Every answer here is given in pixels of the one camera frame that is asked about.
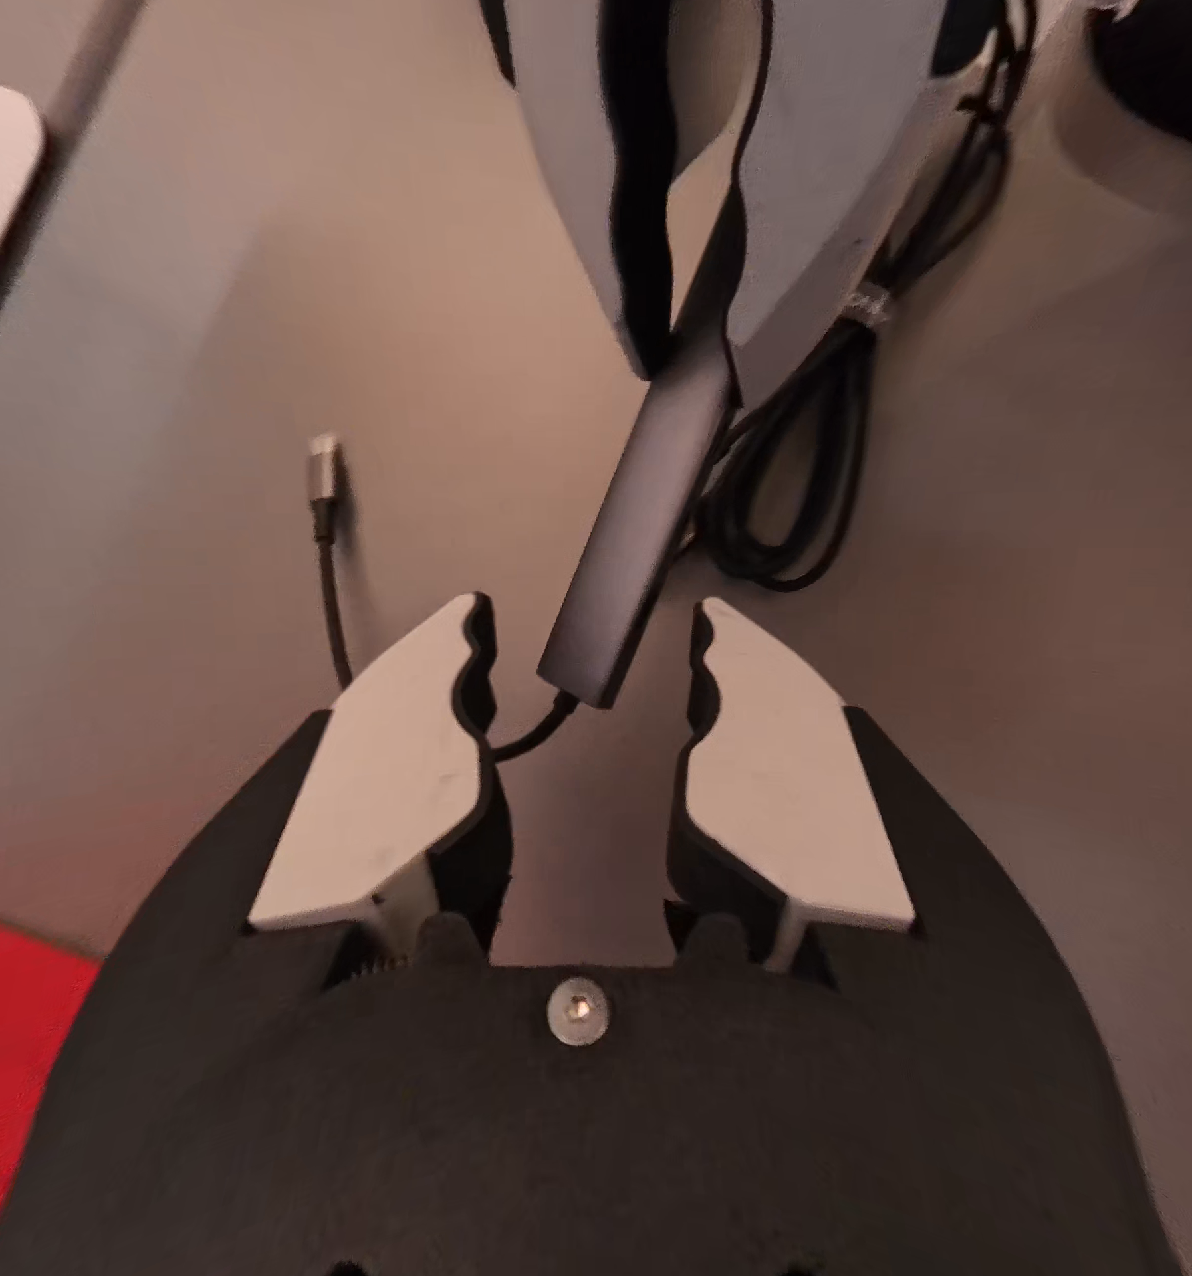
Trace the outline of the red plastic bin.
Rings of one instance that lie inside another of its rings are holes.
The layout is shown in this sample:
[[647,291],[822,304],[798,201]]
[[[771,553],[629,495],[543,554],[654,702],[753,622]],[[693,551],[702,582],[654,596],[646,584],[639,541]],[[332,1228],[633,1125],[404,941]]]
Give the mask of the red plastic bin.
[[0,924],[0,1207],[98,962]]

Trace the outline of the grey usb hub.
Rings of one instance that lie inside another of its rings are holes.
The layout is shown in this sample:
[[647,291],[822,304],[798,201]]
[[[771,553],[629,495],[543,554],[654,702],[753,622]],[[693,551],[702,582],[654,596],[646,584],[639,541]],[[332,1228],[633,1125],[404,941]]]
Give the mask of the grey usb hub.
[[613,706],[634,661],[734,387],[726,320],[746,256],[738,192],[720,206],[543,650],[543,681],[596,710]]

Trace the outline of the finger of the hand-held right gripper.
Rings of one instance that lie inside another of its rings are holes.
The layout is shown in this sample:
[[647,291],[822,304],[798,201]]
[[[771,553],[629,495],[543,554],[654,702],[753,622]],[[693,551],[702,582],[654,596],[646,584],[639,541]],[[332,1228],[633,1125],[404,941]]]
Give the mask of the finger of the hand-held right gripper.
[[508,1],[513,87],[543,180],[633,373],[671,347],[671,3]]
[[945,3],[776,1],[734,188],[746,216],[726,337],[744,405],[844,311],[950,111]]

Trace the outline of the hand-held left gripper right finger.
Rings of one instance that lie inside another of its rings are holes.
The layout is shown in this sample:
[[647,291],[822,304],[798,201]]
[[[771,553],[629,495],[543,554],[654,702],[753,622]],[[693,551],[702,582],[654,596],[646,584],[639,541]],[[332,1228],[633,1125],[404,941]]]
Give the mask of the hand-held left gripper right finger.
[[688,740],[674,778],[667,927],[740,924],[751,961],[791,972],[817,927],[917,923],[840,693],[719,598],[689,631]]

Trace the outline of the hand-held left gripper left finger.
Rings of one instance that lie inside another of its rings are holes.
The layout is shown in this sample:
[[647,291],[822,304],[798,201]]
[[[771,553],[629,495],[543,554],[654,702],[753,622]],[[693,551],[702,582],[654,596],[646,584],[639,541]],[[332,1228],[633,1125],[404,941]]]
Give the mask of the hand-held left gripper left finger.
[[494,661],[492,600],[465,593],[339,693],[250,927],[416,932],[453,913],[494,931],[510,872],[509,813],[487,740]]

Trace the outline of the black rounded pad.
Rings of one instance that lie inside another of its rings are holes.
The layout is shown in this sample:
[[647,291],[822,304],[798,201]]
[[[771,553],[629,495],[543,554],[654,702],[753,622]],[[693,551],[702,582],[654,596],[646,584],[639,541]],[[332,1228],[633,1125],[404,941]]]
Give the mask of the black rounded pad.
[[1192,1],[1140,1],[1087,18],[1092,60],[1114,100],[1192,145]]

